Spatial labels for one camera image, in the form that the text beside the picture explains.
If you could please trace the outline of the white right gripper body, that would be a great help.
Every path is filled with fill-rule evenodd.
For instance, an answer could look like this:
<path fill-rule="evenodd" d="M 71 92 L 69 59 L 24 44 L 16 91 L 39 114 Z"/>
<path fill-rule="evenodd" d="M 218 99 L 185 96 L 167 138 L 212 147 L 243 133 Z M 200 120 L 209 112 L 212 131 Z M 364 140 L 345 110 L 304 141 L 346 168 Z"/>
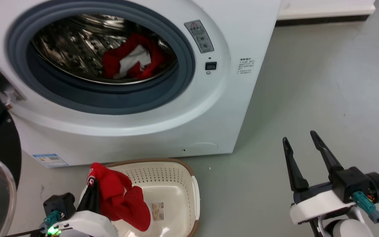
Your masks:
<path fill-rule="evenodd" d="M 343 203 L 332 191 L 329 182 L 310 188 L 307 181 L 292 181 L 291 190 L 294 204 L 290 207 L 289 215 L 294 224 L 322 225 L 323 220 L 342 215 L 358 220 L 355 204 Z"/>

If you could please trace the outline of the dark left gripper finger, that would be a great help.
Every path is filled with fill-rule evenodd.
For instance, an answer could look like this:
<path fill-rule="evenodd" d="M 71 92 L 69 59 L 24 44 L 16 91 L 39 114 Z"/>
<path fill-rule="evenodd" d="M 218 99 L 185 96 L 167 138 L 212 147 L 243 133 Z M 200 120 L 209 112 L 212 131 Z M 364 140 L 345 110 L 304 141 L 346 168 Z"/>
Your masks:
<path fill-rule="evenodd" d="M 100 188 L 98 180 L 93 182 L 93 212 L 101 213 L 100 210 Z"/>
<path fill-rule="evenodd" d="M 77 208 L 77 212 L 79 211 L 94 212 L 94 188 L 92 185 L 88 185 L 84 194 L 82 195 Z"/>

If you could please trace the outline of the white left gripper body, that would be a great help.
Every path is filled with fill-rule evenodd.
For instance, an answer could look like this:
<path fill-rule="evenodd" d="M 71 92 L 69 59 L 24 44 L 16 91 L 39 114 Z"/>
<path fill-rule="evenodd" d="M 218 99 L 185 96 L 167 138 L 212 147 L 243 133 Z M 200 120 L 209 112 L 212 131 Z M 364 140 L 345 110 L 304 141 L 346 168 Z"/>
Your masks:
<path fill-rule="evenodd" d="M 118 231 L 110 219 L 88 210 L 76 212 L 53 227 L 61 231 L 61 237 L 118 237 Z"/>

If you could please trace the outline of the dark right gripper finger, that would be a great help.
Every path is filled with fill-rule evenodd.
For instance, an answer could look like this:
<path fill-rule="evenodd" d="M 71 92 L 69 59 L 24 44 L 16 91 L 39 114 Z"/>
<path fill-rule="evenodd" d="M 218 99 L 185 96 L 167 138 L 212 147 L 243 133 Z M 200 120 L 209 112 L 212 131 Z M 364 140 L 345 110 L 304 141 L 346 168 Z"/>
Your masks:
<path fill-rule="evenodd" d="M 322 159 L 328 171 L 328 179 L 331 183 L 333 183 L 333 175 L 335 174 L 335 172 L 342 171 L 344 170 L 344 168 L 337 160 L 337 158 L 333 155 L 328 146 L 322 141 L 322 139 L 316 131 L 311 130 L 310 135 L 315 145 L 315 148 L 321 153 Z"/>
<path fill-rule="evenodd" d="M 299 170 L 299 167 L 293 157 L 293 149 L 289 143 L 289 140 L 284 137 L 282 142 L 291 190 L 293 192 L 303 192 L 309 188 L 309 184 L 302 176 L 301 171 Z"/>

